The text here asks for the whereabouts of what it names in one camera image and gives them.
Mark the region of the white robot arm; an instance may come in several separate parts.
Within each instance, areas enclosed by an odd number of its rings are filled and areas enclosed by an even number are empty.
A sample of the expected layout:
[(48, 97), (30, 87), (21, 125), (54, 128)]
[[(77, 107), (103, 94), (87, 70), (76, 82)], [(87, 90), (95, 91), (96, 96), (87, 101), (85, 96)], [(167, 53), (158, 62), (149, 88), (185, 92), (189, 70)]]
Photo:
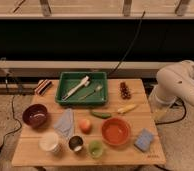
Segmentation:
[(161, 68), (148, 101), (152, 117), (159, 121), (177, 98), (194, 107), (194, 62), (184, 60)]

